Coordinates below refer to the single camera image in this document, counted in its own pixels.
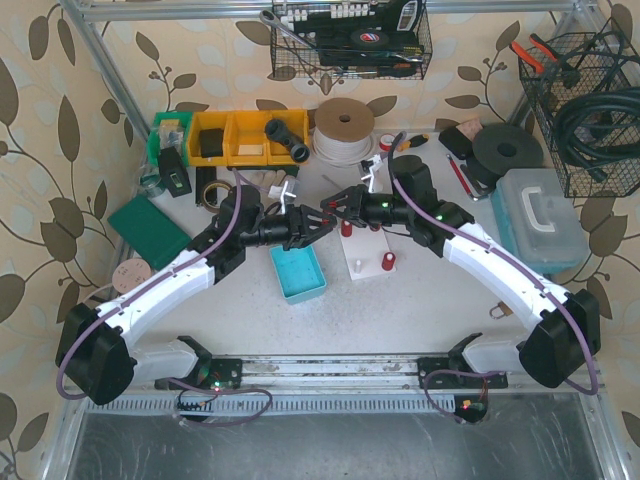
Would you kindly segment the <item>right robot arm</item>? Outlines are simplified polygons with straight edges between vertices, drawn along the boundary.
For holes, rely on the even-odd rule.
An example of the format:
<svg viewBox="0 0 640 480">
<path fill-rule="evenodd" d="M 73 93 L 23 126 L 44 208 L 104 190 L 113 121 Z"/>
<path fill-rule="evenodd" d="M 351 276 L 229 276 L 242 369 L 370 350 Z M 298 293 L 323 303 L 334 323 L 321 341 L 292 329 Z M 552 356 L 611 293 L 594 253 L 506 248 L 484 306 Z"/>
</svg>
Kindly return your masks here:
<svg viewBox="0 0 640 480">
<path fill-rule="evenodd" d="M 594 356 L 601 348 L 599 304 L 586 289 L 571 293 L 536 273 L 500 246 L 459 205 L 439 199 L 429 167 L 416 155 L 386 157 L 392 191 L 350 186 L 321 208 L 354 226 L 401 225 L 418 245 L 462 268 L 502 300 L 524 333 L 505 338 L 474 334 L 461 342 L 462 364 L 452 374 L 487 378 L 523 372 L 538 384 L 567 384 L 594 395 L 599 390 Z"/>
</svg>

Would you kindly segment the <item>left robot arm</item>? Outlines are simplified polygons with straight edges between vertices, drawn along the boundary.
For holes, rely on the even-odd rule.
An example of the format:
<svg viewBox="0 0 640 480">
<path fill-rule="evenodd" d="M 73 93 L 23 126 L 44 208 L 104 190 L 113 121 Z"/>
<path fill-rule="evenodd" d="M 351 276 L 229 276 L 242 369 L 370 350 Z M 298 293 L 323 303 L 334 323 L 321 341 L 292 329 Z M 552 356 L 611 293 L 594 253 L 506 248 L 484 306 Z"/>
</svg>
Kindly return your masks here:
<svg viewBox="0 0 640 480">
<path fill-rule="evenodd" d="M 211 224 L 167 266 L 113 300 L 97 307 L 81 302 L 68 312 L 56 354 L 58 394 L 105 405 L 133 385 L 198 378 L 210 355 L 193 338 L 139 341 L 182 302 L 230 275 L 247 248 L 304 249 L 336 225 L 333 216 L 306 205 L 269 214 L 256 188 L 233 187 Z"/>
</svg>

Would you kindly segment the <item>beige work glove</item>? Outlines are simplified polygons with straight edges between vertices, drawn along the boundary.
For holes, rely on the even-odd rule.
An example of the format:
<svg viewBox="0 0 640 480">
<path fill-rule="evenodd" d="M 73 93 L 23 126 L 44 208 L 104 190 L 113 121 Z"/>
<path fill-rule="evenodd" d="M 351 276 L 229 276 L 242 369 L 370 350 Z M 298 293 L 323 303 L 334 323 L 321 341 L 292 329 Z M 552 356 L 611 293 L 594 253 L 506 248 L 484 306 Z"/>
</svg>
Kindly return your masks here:
<svg viewBox="0 0 640 480">
<path fill-rule="evenodd" d="M 296 177 L 285 170 L 256 170 L 251 171 L 249 181 L 264 194 L 268 194 L 273 186 L 283 187 L 286 181 L 296 182 Z"/>
</svg>

